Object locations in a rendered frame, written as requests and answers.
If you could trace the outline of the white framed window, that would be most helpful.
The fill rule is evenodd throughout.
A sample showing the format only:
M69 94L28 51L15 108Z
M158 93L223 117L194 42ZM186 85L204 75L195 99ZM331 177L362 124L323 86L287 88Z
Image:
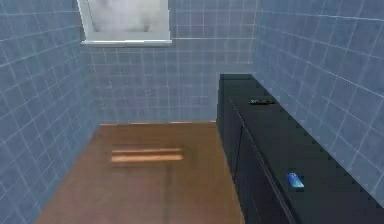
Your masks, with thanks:
M84 45L157 47L172 43L169 0L77 0Z

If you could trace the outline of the blue credit card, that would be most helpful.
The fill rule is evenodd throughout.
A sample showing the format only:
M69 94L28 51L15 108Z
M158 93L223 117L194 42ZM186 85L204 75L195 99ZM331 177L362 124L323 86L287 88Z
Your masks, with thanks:
M304 184L295 173L288 173L286 178L293 188L303 188Z

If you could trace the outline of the black long cabinet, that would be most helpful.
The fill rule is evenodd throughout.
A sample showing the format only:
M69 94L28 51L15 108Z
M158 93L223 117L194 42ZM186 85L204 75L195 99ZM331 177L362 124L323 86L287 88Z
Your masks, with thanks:
M384 207L252 75L220 76L217 127L245 224L384 224Z

